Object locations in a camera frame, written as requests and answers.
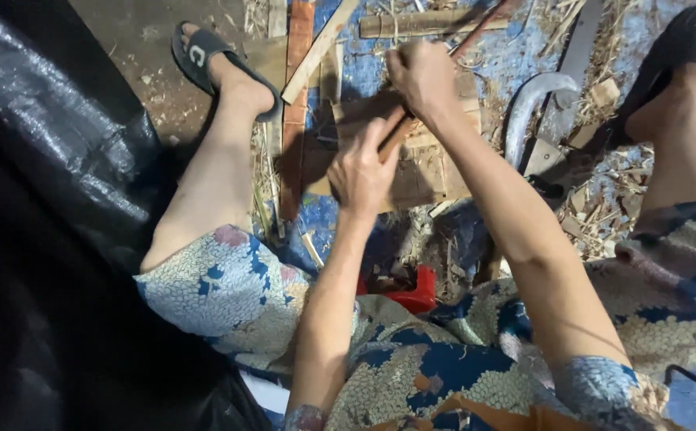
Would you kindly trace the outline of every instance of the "black cord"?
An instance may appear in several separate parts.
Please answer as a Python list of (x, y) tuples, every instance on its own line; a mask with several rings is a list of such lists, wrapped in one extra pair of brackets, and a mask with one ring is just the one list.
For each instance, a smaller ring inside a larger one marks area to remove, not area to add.
[(667, 367), (667, 369), (664, 370), (664, 384), (666, 386), (670, 386), (670, 384), (673, 382), (673, 371), (674, 370), (683, 374), (687, 379), (696, 382), (696, 374), (691, 373), (689, 370), (686, 370), (684, 367), (679, 367), (678, 365), (672, 364), (672, 365), (669, 365)]

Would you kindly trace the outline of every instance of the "foot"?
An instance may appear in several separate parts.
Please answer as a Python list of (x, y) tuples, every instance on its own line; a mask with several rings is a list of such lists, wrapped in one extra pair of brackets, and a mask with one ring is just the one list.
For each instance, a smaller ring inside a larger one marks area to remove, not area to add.
[[(199, 29), (199, 26), (190, 22), (183, 24), (181, 42), (184, 51), (188, 49), (191, 35)], [(223, 103), (233, 103), (237, 109), (249, 108), (256, 116), (268, 112), (274, 106), (271, 90), (232, 64), (222, 53), (209, 57), (207, 70), (212, 85), (222, 91)]]
[(696, 63), (675, 69), (667, 88), (630, 115), (625, 132), (635, 142), (661, 142), (689, 121), (696, 121)]

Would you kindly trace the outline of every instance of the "blue patterned fabric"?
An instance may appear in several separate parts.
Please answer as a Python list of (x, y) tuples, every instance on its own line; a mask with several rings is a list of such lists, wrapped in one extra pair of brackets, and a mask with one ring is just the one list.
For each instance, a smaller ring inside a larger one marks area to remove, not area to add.
[[(604, 429), (649, 429), (668, 364), (696, 365), (696, 202), (645, 214), (615, 259), (586, 265), (633, 368), (575, 358), (550, 370), (512, 280), (478, 286), (454, 305), (412, 316), (382, 296), (356, 299), (349, 375), (329, 416), (303, 407), (291, 429), (352, 429), (432, 414), (454, 394), (513, 413), (530, 405)], [(312, 280), (254, 236), (221, 226), (136, 277), (143, 299), (252, 373), (291, 371), (291, 338)], [(489, 429), (457, 410), (439, 429)]]

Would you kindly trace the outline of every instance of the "black slipper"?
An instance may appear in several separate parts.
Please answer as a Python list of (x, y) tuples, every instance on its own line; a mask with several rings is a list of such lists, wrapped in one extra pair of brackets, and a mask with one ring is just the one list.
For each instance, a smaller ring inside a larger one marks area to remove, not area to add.
[(183, 74), (189, 78), (189, 81), (201, 88), (205, 93), (214, 96), (216, 89), (212, 85), (207, 64), (213, 54), (221, 53), (228, 58), (228, 61), (244, 73), (247, 73), (252, 79), (262, 83), (271, 90), (271, 93), (274, 94), (274, 106), (268, 112), (258, 115), (257, 121), (264, 123), (273, 120), (283, 104), (276, 87), (244, 63), (234, 52), (234, 48), (225, 43), (218, 34), (200, 28), (191, 35), (189, 43), (184, 50), (183, 42), (180, 38), (184, 35), (183, 24), (186, 23), (189, 22), (184, 21), (178, 24), (175, 27), (175, 33), (172, 34), (172, 56), (175, 58), (175, 63), (178, 64), (180, 70), (183, 71)]
[(617, 142), (613, 143), (633, 143), (625, 133), (625, 123), (630, 115), (652, 101), (668, 86), (676, 67), (688, 63), (696, 63), (696, 5), (676, 15), (651, 45), (632, 89), (617, 110), (614, 124)]

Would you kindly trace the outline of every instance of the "black tarp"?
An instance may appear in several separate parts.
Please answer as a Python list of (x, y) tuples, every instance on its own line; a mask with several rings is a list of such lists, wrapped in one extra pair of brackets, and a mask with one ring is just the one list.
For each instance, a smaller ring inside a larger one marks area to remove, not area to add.
[(131, 273), (172, 197), (139, 101), (65, 1), (0, 0), (0, 429), (266, 429)]

